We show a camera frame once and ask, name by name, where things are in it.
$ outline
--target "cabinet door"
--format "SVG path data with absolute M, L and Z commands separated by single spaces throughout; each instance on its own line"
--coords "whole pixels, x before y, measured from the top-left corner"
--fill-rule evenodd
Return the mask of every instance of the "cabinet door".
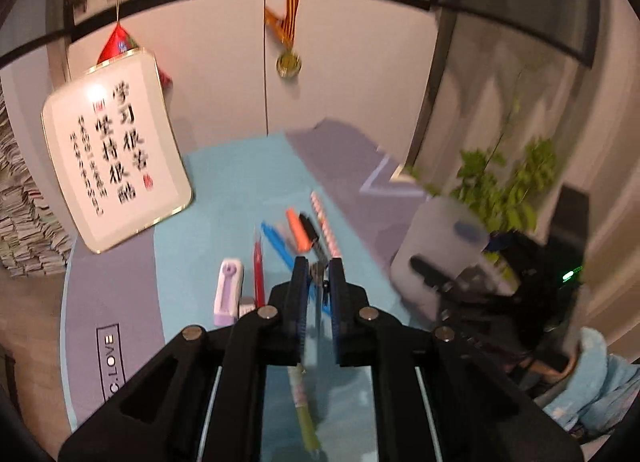
M 278 16 L 286 12 L 286 0 L 266 5 Z M 269 132 L 337 119 L 404 161 L 437 33 L 433 13 L 386 0 L 300 0 L 297 79 L 280 78 L 275 63 L 282 45 L 270 34 L 266 38 Z
M 266 134 L 264 0 L 183 0 L 122 20 L 174 80 L 166 104 L 178 147 Z M 68 49 L 73 78 L 95 65 L 113 25 Z

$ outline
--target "stack of papers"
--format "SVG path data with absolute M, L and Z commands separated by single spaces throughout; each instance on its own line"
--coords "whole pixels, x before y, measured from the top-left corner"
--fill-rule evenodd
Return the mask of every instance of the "stack of papers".
M 0 262 L 11 276 L 57 274 L 71 245 L 24 163 L 0 87 Z

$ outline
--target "green light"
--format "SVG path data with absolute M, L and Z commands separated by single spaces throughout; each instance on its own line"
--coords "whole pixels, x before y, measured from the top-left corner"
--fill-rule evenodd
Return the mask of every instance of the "green light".
M 572 277 L 574 277 L 576 274 L 578 274 L 580 271 L 582 270 L 582 266 L 580 265 L 580 267 L 576 267 L 574 268 L 574 270 L 570 270 L 568 273 L 566 273 L 563 277 L 562 277 L 562 282 L 568 282 L 570 279 L 572 279 Z

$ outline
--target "red pen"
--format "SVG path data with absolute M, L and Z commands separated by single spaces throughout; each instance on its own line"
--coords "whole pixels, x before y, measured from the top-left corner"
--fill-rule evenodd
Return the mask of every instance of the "red pen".
M 255 232 L 254 243 L 254 297 L 255 307 L 264 307 L 264 273 L 262 272 L 262 239 Z

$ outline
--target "orange marker cap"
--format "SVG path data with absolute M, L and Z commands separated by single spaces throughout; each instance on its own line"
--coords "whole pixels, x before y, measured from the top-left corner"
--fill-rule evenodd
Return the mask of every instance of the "orange marker cap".
M 311 250 L 311 240 L 306 236 L 298 213 L 291 207 L 287 209 L 287 220 L 289 221 L 289 228 L 293 233 L 293 237 L 296 239 L 298 252 L 309 252 Z

